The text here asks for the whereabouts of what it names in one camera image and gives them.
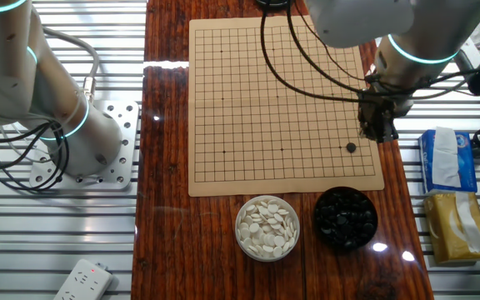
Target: metal mounting plate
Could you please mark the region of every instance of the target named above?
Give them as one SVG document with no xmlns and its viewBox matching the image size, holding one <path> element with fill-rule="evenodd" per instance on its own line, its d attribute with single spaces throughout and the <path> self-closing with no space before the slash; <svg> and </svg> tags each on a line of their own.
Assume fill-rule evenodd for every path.
<svg viewBox="0 0 480 300">
<path fill-rule="evenodd" d="M 138 127 L 138 104 L 134 101 L 103 100 L 94 101 L 93 105 L 99 111 L 109 114 L 117 122 L 122 131 L 122 140 L 127 140 L 127 144 L 122 145 L 114 161 L 101 172 L 83 177 L 81 182 L 78 181 L 81 178 L 64 174 L 62 175 L 62 181 L 55 184 L 52 190 L 120 191 L 127 188 L 131 183 L 134 144 Z M 130 123 L 129 128 L 124 126 L 126 123 Z M 38 148 L 47 151 L 47 147 L 43 143 L 39 143 Z M 45 156 L 45 154 L 37 152 L 35 158 L 40 159 L 42 156 Z M 55 164 L 53 162 L 35 162 L 32 165 L 29 183 L 32 186 L 38 185 L 38 182 L 49 178 L 54 169 Z"/>
</svg>

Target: bowl of white stones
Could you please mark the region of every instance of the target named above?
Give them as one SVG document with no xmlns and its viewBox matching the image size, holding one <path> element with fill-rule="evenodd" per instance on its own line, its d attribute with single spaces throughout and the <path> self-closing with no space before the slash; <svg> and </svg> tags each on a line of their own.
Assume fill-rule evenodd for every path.
<svg viewBox="0 0 480 300">
<path fill-rule="evenodd" d="M 298 215 L 279 197 L 258 196 L 240 208 L 236 235 L 238 245 L 250 258 L 275 262 L 298 243 Z"/>
</svg>

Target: power strip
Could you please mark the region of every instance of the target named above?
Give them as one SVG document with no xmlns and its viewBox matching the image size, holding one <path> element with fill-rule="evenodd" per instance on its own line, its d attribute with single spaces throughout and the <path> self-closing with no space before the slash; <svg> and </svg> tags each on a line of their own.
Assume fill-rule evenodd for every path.
<svg viewBox="0 0 480 300">
<path fill-rule="evenodd" d="M 113 275 L 81 259 L 53 300 L 99 300 L 113 280 Z"/>
</svg>

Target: wooden table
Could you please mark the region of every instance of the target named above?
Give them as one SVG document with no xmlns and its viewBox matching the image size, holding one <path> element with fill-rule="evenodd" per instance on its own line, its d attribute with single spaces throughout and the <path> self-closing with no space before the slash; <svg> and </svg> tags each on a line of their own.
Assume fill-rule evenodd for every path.
<svg viewBox="0 0 480 300">
<path fill-rule="evenodd" d="M 149 0 L 145 60 L 187 62 L 191 19 L 260 16 L 255 0 Z M 364 69 L 374 52 L 361 47 Z M 233 230 L 251 196 L 188 196 L 188 69 L 144 75 L 132 299 L 433 299 L 396 142 L 379 145 L 386 188 L 367 192 L 379 227 L 366 247 L 341 254 L 320 242 L 318 194 L 276 195 L 299 215 L 301 238 L 284 259 L 255 262 Z"/>
</svg>

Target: white bowl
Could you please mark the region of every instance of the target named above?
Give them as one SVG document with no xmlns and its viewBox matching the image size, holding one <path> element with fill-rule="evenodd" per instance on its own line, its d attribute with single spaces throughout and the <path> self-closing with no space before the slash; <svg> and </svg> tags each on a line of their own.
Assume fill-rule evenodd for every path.
<svg viewBox="0 0 480 300">
<path fill-rule="evenodd" d="M 262 256 L 258 256 L 256 254 L 250 253 L 243 246 L 242 237 L 238 235 L 238 227 L 240 226 L 240 222 L 242 221 L 241 216 L 244 214 L 244 212 L 246 212 L 246 209 L 249 206 L 251 206 L 252 204 L 260 203 L 261 200 L 268 200 L 268 201 L 269 200 L 277 200 L 277 203 L 280 206 L 280 208 L 286 209 L 287 211 L 289 211 L 290 218 L 292 218 L 293 226 L 297 231 L 297 235 L 295 237 L 295 241 L 294 241 L 293 245 L 290 245 L 290 248 L 286 252 L 283 252 L 280 257 L 262 257 Z M 244 251 L 244 253 L 246 253 L 250 258 L 255 259 L 259 262 L 264 262 L 264 263 L 275 262 L 279 259 L 282 259 L 282 258 L 286 257 L 292 251 L 292 249 L 296 246 L 296 244 L 298 243 L 298 240 L 299 240 L 299 218 L 298 218 L 298 215 L 296 214 L 296 211 L 293 210 L 292 206 L 290 206 L 290 204 L 288 204 L 288 202 L 282 200 L 280 197 L 265 196 L 265 195 L 264 196 L 258 196 L 258 197 L 255 197 L 255 198 L 247 201 L 246 204 L 244 204 L 242 206 L 242 208 L 240 208 L 240 211 L 237 214 L 237 220 L 235 222 L 234 232 L 235 232 L 234 234 L 237 236 L 238 246 L 240 246 L 242 251 Z"/>
</svg>

